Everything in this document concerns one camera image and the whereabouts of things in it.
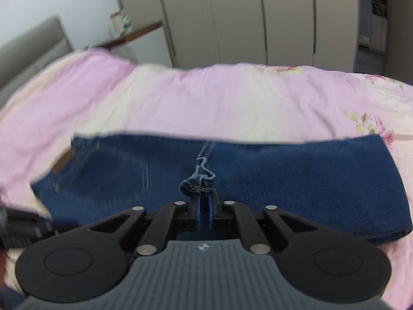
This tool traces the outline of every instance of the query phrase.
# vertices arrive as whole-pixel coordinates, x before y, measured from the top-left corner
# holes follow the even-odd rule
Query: nightstand
[[[162,22],[151,24],[97,47],[136,64],[161,64],[172,68],[171,55]]]

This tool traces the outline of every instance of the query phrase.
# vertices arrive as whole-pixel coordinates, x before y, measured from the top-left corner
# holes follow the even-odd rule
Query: silver screw
[[[136,252],[139,255],[145,255],[145,256],[154,255],[157,251],[158,249],[153,245],[142,245],[136,248]]]
[[[256,243],[255,245],[252,245],[249,250],[254,254],[263,255],[268,254],[271,251],[271,248],[263,243]]]

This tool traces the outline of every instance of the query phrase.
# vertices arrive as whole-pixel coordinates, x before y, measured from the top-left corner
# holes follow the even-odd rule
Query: folded blue jeans
[[[412,220],[400,174],[379,136],[305,144],[235,144],[115,135],[72,141],[73,157],[32,185],[54,218],[90,223],[217,190],[380,244]]]

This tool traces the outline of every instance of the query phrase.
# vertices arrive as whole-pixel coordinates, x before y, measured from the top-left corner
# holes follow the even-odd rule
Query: gray headboard
[[[53,60],[72,51],[58,16],[0,48],[0,108],[15,90]]]

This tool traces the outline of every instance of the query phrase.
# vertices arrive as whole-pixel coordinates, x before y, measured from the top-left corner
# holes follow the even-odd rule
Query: pink bedding
[[[134,69],[91,51],[0,123],[2,198],[29,204],[28,183],[75,132],[297,143],[376,133],[398,166],[412,210],[412,104],[411,86],[380,76],[249,64]],[[409,235],[383,247],[393,267],[383,299],[395,309],[413,303],[412,246]]]

